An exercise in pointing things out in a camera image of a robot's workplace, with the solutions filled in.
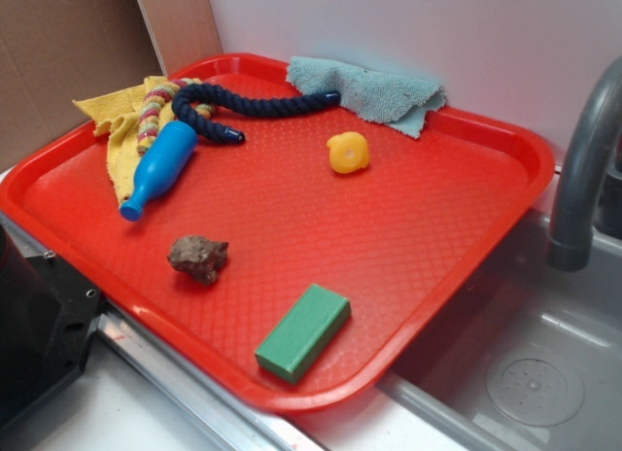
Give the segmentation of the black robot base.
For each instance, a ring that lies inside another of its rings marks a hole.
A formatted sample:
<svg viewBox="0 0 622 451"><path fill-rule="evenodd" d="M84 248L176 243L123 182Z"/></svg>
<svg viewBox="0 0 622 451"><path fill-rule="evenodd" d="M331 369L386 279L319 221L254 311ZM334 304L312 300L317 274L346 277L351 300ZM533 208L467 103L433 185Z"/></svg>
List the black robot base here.
<svg viewBox="0 0 622 451"><path fill-rule="evenodd" d="M104 297L60 256L26 257L1 230L1 431L85 371Z"/></svg>

